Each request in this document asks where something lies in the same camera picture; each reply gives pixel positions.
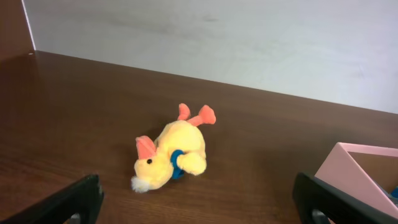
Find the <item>yellow plush bunny toy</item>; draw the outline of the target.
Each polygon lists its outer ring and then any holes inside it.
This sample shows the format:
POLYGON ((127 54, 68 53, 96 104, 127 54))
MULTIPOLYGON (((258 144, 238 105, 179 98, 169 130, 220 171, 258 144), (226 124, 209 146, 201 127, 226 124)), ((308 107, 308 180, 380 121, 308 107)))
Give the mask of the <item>yellow plush bunny toy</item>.
POLYGON ((200 175, 207 167, 205 140, 199 126, 215 124, 215 112, 208 105, 191 117, 189 107, 181 103, 176 121, 165 126, 152 140, 148 136, 136 138, 138 159, 131 188, 137 193, 157 190, 171 179, 184 174, 200 175))

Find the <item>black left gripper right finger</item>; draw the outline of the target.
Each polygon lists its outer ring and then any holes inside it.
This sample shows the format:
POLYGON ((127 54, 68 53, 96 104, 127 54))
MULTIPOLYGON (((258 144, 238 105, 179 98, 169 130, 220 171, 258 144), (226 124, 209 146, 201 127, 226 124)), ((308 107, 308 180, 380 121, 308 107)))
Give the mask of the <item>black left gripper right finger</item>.
POLYGON ((397 218, 302 172, 295 178, 292 197, 302 223, 397 224, 397 218))

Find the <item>white cardboard box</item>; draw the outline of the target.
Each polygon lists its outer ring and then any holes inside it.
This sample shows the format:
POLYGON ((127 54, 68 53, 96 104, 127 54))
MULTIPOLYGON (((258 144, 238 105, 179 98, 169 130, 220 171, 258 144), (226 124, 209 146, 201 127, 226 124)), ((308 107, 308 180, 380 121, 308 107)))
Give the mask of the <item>white cardboard box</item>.
POLYGON ((397 187, 397 149, 338 142, 315 177, 397 218, 387 197, 397 187))

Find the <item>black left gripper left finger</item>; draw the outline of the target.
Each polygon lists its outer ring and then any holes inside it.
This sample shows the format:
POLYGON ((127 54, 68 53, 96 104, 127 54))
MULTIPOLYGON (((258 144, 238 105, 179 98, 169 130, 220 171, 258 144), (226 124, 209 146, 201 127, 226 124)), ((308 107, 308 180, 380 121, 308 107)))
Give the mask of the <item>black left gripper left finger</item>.
POLYGON ((73 215, 79 215, 80 223, 92 224, 97 221, 103 199, 99 176, 90 174, 1 223, 64 223, 73 215))

